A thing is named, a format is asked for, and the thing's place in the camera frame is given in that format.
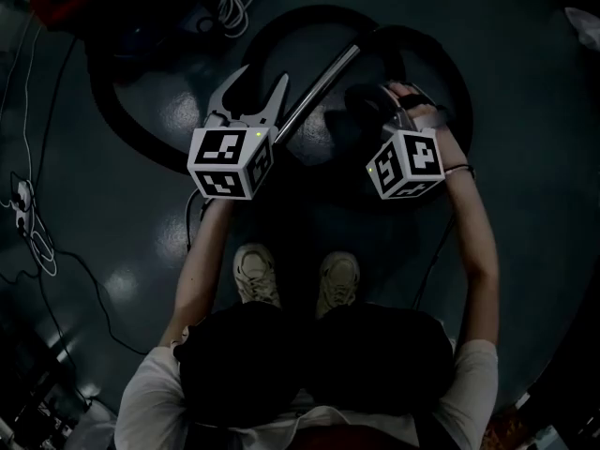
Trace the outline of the beige lace-up sneaker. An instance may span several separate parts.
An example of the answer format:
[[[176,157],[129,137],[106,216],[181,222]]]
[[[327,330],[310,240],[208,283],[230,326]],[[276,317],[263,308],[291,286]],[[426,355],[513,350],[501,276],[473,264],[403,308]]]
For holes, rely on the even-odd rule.
[[[233,276],[243,304],[262,302],[281,308],[275,261],[261,244],[245,244],[233,258]]]
[[[351,305],[360,283],[360,268],[349,252],[335,251],[325,257],[320,268],[320,289],[315,317],[330,310]]]

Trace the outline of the clear plastic bag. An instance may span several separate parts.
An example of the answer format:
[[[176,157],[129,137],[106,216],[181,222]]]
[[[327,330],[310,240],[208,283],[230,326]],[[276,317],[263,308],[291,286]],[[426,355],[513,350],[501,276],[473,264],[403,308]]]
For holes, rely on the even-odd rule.
[[[575,7],[566,7],[564,12],[577,32],[579,43],[600,53],[600,18]]]

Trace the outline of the metal vacuum wand tube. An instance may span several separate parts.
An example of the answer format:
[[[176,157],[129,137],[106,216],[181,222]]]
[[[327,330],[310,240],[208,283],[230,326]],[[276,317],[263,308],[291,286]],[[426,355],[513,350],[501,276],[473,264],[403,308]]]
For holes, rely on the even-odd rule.
[[[361,50],[356,44],[349,45],[334,61],[323,71],[317,80],[309,87],[301,98],[293,104],[291,110],[284,116],[282,125],[274,140],[274,144],[283,145],[298,126],[311,112],[312,104],[318,104],[331,86],[341,76],[344,69],[360,54]]]

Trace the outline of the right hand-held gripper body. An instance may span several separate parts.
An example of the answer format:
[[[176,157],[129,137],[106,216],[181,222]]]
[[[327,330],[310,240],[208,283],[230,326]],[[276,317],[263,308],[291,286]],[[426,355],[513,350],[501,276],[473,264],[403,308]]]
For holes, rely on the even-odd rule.
[[[436,127],[445,124],[445,115],[438,111],[412,121],[415,131],[370,128],[375,153],[366,170],[383,200],[416,199],[445,179],[436,140]]]

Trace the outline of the person's left forearm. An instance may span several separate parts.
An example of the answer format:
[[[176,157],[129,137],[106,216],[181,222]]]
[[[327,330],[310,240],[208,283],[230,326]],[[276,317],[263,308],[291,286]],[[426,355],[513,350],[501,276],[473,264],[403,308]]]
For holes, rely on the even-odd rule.
[[[233,207],[229,200],[208,206],[178,279],[172,317],[159,346],[170,347],[188,326],[211,313]]]

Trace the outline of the person's right hand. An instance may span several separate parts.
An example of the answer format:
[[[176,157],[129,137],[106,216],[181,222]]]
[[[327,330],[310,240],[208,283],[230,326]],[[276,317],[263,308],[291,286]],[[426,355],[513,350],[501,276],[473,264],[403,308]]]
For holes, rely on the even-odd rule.
[[[416,95],[418,97],[422,96],[422,93],[417,87],[408,83],[389,82],[385,88],[392,98],[402,107],[404,107],[406,97],[411,95]],[[412,120],[423,116],[430,116],[437,112],[437,108],[433,104],[428,103],[419,104],[407,110],[407,113]],[[440,150],[442,165],[446,170],[457,165],[468,163],[465,154],[461,150],[448,126],[436,127],[436,139]]]

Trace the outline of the person's black trousers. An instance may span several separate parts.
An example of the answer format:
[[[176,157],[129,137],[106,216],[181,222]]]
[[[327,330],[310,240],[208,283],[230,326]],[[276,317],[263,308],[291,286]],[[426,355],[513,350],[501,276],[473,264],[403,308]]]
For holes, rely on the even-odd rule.
[[[272,305],[239,304],[192,326],[173,356],[188,411],[222,428],[271,423],[300,391],[341,410],[420,413],[455,376],[439,321],[367,303],[336,307],[304,326]]]

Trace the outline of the person's right forearm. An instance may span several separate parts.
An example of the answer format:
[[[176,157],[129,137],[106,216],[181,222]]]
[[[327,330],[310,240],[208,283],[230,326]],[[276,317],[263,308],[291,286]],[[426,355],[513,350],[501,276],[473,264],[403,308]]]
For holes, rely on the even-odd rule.
[[[500,268],[493,231],[475,180],[468,172],[445,178],[468,291],[460,341],[496,344],[500,326]]]

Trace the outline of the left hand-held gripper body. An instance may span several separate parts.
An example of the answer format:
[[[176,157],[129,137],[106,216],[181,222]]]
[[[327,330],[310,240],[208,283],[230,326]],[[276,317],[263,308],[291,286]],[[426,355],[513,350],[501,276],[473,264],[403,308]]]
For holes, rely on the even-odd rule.
[[[187,170],[206,199],[251,200],[274,164],[277,127],[201,127],[194,130]]]

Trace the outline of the white power strip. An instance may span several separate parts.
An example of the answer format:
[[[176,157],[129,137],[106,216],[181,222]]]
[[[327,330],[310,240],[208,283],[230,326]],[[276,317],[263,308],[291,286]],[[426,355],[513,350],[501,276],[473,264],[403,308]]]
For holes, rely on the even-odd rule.
[[[35,220],[34,195],[29,180],[21,180],[18,183],[13,203],[17,229],[29,235],[33,231]]]

